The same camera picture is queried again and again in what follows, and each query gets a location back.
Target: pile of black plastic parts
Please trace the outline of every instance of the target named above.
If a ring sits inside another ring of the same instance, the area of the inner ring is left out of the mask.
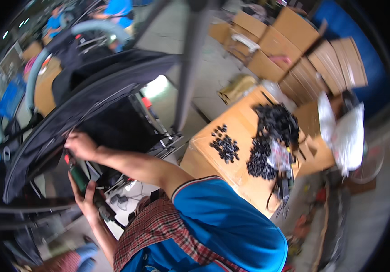
[[[278,170],[269,165],[272,139],[289,146],[298,142],[299,126],[293,116],[282,104],[259,105],[254,108],[258,115],[257,135],[253,138],[251,156],[246,163],[248,174],[264,179],[274,179]]]

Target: power tool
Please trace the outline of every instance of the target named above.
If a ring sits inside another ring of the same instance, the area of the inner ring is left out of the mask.
[[[88,177],[86,176],[85,172],[80,167],[80,165],[78,164],[77,160],[74,158],[74,156],[71,155],[70,151],[67,149],[65,149],[65,161],[69,165],[69,172],[71,173],[72,178],[74,179],[75,183],[80,189],[80,192],[84,196],[87,185],[89,183]],[[93,195],[93,203],[97,207],[100,216],[106,222],[112,221],[120,228],[125,230],[125,226],[116,220],[115,211],[107,204],[105,198],[100,193],[95,193]]]

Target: worker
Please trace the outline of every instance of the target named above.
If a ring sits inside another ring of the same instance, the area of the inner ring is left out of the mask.
[[[194,179],[158,158],[97,144],[71,132],[65,147],[83,160],[114,168],[160,187],[143,198],[119,241],[69,175],[78,206],[116,272],[281,271],[287,241],[278,227],[217,176]]]
[[[101,10],[104,12],[92,13],[91,17],[93,19],[108,19],[111,18],[111,21],[115,24],[120,25],[129,35],[133,35],[133,5],[131,0],[110,0],[108,5],[101,6]]]
[[[60,25],[61,13],[60,13],[60,8],[61,8],[61,4],[56,6],[52,10],[51,17],[48,19],[48,22],[47,22],[47,29],[48,29],[47,36],[50,39],[54,38],[61,31],[61,25]]]

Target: plaid apron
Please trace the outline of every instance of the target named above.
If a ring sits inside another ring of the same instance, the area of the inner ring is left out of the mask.
[[[192,236],[174,204],[161,189],[152,192],[150,197],[142,198],[133,216],[130,215],[129,226],[119,239],[113,256],[114,271],[120,272],[131,257],[141,249],[168,239],[173,239],[200,265],[214,262],[227,272],[245,271]]]

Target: blue shirt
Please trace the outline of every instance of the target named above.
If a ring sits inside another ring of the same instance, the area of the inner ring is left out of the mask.
[[[189,232],[199,242],[247,271],[279,272],[285,264],[287,241],[259,210],[219,177],[193,180],[172,196]],[[224,271],[217,263],[200,266],[172,239],[136,253],[122,272]]]
[[[61,14],[59,14],[56,18],[51,16],[50,19],[48,19],[47,27],[51,27],[52,29],[58,29],[60,27],[60,16]],[[57,34],[59,34],[59,32],[60,31],[51,33],[50,38],[54,38]]]
[[[104,11],[107,15],[127,15],[133,10],[131,0],[110,0],[109,5]],[[111,21],[122,26],[123,28],[129,27],[132,24],[132,20],[127,17],[113,18]]]

